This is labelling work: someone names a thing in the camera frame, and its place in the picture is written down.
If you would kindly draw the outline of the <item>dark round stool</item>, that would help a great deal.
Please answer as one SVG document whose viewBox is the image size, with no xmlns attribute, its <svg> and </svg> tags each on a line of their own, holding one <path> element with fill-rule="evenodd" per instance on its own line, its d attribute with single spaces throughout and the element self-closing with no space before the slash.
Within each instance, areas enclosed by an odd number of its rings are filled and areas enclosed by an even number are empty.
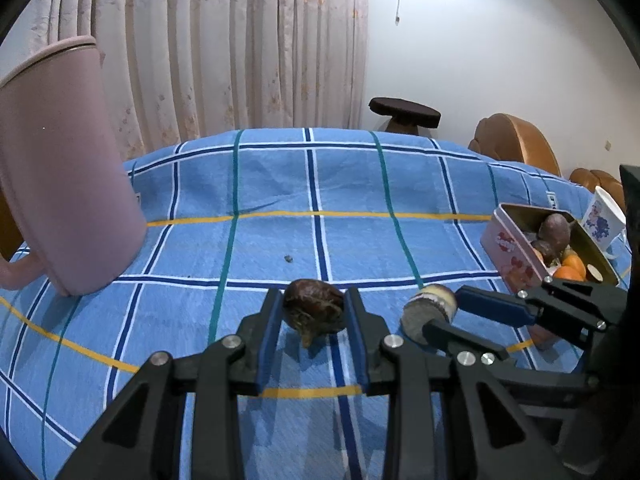
<svg viewBox="0 0 640 480">
<path fill-rule="evenodd" d="M 386 132 L 417 136 L 421 128 L 437 129 L 442 114 L 429 106 L 397 98 L 372 98 L 370 111 L 388 117 Z"/>
</svg>

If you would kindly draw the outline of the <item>large mandarin orange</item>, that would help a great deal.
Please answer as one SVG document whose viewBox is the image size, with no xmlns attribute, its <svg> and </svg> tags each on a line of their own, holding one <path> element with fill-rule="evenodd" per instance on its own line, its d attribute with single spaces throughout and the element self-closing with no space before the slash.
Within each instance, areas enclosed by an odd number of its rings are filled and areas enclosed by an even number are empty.
<svg viewBox="0 0 640 480">
<path fill-rule="evenodd" d="M 553 273 L 553 277 L 556 280 L 585 281 L 585 277 L 572 266 L 558 266 Z"/>
</svg>

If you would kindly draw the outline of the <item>gold metal tin box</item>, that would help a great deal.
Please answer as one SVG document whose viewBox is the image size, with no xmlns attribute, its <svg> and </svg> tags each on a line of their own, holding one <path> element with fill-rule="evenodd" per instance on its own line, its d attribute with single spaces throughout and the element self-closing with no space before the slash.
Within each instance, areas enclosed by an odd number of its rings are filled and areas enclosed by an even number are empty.
<svg viewBox="0 0 640 480">
<path fill-rule="evenodd" d="M 511 292 L 545 278 L 620 284 L 602 250 L 567 211 L 501 203 L 480 244 Z"/>
</svg>

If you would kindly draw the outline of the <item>brown leather chair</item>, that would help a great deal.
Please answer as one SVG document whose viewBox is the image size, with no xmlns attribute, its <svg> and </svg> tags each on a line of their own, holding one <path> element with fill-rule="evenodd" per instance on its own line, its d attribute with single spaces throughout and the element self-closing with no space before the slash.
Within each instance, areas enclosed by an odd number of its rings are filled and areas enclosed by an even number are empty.
<svg viewBox="0 0 640 480">
<path fill-rule="evenodd" d="M 531 122 L 513 115 L 497 113 L 483 118 L 476 126 L 469 149 L 495 160 L 522 162 L 561 175 L 546 137 Z"/>
</svg>

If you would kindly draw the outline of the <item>brown leather sofa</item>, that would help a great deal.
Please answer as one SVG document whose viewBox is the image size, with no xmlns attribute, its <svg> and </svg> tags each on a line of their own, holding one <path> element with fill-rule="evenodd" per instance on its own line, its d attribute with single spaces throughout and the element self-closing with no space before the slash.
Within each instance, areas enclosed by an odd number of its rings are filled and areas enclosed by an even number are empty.
<svg viewBox="0 0 640 480">
<path fill-rule="evenodd" d="M 594 192 L 596 186 L 600 186 L 613 197 L 622 211 L 626 211 L 623 185 L 612 174 L 603 170 L 576 168 L 570 174 L 570 180 L 588 188 L 590 192 Z"/>
</svg>

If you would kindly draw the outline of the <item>pink plastic pitcher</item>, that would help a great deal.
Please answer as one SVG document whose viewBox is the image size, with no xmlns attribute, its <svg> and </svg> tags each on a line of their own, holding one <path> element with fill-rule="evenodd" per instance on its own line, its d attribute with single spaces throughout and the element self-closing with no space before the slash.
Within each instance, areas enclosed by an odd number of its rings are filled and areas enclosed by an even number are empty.
<svg viewBox="0 0 640 480">
<path fill-rule="evenodd" d="M 50 44 L 1 83 L 1 189 L 27 256 L 1 285 L 46 276 L 62 296 L 110 284 L 136 258 L 146 221 L 108 117 L 91 36 Z"/>
</svg>

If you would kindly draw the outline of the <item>purple passion fruit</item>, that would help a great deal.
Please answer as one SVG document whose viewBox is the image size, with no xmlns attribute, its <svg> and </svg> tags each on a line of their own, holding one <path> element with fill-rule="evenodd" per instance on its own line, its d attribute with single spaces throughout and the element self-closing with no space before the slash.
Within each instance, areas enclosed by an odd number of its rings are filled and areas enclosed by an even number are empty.
<svg viewBox="0 0 640 480">
<path fill-rule="evenodd" d="M 541 223 L 537 237 L 546 242 L 555 254 L 562 252 L 570 244 L 572 227 L 562 214 L 549 214 Z"/>
</svg>

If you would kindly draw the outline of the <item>floral beige curtain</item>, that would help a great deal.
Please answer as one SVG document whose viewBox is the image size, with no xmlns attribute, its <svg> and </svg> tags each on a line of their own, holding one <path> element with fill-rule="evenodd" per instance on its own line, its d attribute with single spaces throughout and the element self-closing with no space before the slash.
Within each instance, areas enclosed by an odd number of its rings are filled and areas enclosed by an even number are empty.
<svg viewBox="0 0 640 480">
<path fill-rule="evenodd" d="M 354 128 L 368 0 L 32 0 L 29 45 L 89 35 L 123 159 L 242 128 Z"/>
</svg>

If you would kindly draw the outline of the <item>white floral mug with lid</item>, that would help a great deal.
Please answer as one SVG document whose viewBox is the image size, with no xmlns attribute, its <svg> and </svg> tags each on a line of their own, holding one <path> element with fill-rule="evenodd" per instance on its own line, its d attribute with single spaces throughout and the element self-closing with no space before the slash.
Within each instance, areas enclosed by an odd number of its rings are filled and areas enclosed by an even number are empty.
<svg viewBox="0 0 640 480">
<path fill-rule="evenodd" d="M 608 260 L 618 257 L 612 245 L 626 229 L 626 216 L 613 196 L 597 185 L 580 225 Z"/>
</svg>

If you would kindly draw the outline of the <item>small orange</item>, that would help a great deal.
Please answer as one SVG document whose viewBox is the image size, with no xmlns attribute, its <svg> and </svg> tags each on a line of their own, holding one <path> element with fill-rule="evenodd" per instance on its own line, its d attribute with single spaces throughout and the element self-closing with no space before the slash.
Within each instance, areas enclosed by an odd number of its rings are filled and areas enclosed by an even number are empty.
<svg viewBox="0 0 640 480">
<path fill-rule="evenodd" d="M 562 266 L 568 266 L 574 269 L 582 278 L 586 277 L 587 270 L 585 263 L 583 263 L 582 259 L 574 252 L 563 258 Z"/>
</svg>

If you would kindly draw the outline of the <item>blue plaid tablecloth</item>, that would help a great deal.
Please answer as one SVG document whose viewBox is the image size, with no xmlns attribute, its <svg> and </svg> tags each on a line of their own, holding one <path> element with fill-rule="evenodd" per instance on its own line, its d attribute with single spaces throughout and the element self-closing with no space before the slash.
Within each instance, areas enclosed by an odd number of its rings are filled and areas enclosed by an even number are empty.
<svg viewBox="0 0 640 480">
<path fill-rule="evenodd" d="M 340 129 L 230 131 L 125 162 L 149 222 L 112 284 L 1 289 L 1 437 L 55 479 L 155 351 L 183 358 L 234 333 L 268 289 L 357 287 L 400 332 L 420 285 L 508 292 L 480 244 L 500 204 L 581 219 L 583 186 L 446 141 Z M 304 350 L 284 323 L 266 394 L 239 398 L 247 479 L 382 479 L 388 396 L 357 386 L 348 335 Z"/>
</svg>

